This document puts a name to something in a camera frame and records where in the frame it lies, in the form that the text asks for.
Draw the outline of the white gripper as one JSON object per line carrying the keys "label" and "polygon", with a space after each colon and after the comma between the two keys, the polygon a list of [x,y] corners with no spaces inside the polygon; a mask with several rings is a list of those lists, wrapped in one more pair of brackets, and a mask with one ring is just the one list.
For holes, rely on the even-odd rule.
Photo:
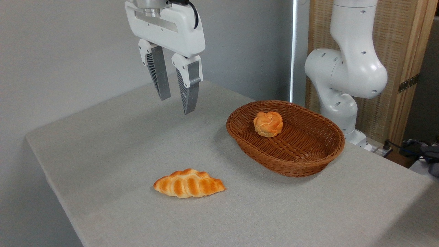
{"label": "white gripper", "polygon": [[199,14],[190,4],[179,1],[126,1],[125,10],[138,42],[142,63],[147,67],[160,100],[171,97],[163,48],[175,54],[182,108],[193,112],[203,81],[201,54],[205,49]]}

